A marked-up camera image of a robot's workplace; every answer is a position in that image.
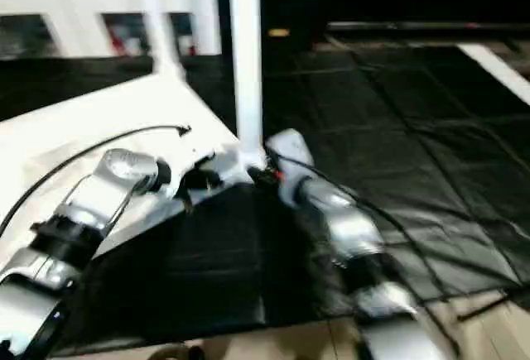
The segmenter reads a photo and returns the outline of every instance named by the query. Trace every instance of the wooden floor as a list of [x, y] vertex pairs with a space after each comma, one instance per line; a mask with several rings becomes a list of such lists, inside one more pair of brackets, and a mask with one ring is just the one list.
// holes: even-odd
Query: wooden floor
[[[488, 293], [473, 298], [453, 300], [450, 305], [432, 308], [458, 340], [466, 360], [526, 360], [530, 358], [530, 314], [514, 304], [502, 305], [477, 319], [454, 322], [453, 311], [464, 313], [489, 303], [499, 294]], [[453, 358], [436, 329], [431, 336]], [[355, 360], [354, 344], [358, 332], [351, 319], [336, 319], [284, 329], [268, 329], [248, 334], [226, 335], [188, 342], [201, 346], [206, 360]], [[130, 349], [75, 360], [148, 360], [164, 346]]]

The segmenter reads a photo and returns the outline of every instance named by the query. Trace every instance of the glass cabinet door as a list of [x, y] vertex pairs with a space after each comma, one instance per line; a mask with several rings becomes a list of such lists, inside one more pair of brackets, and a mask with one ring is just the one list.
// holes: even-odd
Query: glass cabinet door
[[0, 60], [59, 56], [42, 15], [0, 15]]
[[[179, 55], [195, 54], [195, 39], [191, 30], [191, 14], [170, 12], [174, 45]], [[115, 55], [149, 55], [151, 47], [141, 13], [104, 13], [105, 28]]]

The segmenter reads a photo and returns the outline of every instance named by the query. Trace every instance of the white cabinet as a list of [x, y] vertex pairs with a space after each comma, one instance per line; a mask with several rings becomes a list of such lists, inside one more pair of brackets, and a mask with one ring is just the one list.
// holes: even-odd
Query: white cabinet
[[[162, 5], [181, 50], [187, 46], [198, 55], [220, 54], [217, 0], [162, 0]], [[149, 45], [142, 11], [142, 0], [0, 0], [0, 45], [2, 15], [38, 15], [60, 56], [130, 55], [134, 49], [145, 53]]]

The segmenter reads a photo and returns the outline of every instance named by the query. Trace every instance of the cabinet door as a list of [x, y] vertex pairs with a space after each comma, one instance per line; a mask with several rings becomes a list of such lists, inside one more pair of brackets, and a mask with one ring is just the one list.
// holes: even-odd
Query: cabinet door
[[[142, 0], [69, 0], [83, 33], [87, 56], [146, 54], [150, 50], [142, 19]], [[219, 53], [215, 0], [162, 0], [181, 54]]]
[[0, 0], [0, 58], [82, 56], [60, 0]]

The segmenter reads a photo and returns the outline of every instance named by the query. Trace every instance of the black band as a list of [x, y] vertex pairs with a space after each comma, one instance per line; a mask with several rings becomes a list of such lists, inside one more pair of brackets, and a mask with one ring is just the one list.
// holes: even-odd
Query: black band
[[9, 350], [11, 342], [9, 340], [4, 340], [0, 342], [0, 360], [14, 360], [15, 355]]
[[81, 270], [90, 262], [104, 239], [97, 229], [61, 216], [36, 223], [31, 228], [36, 230], [36, 237], [30, 244], [31, 249]]
[[399, 282], [394, 261], [387, 253], [351, 258], [340, 268], [348, 292], [378, 286], [386, 281]]
[[171, 168], [170, 166], [162, 159], [157, 160], [158, 175], [157, 182], [153, 185], [151, 191], [157, 192], [160, 190], [161, 186], [164, 184], [169, 184], [171, 182]]

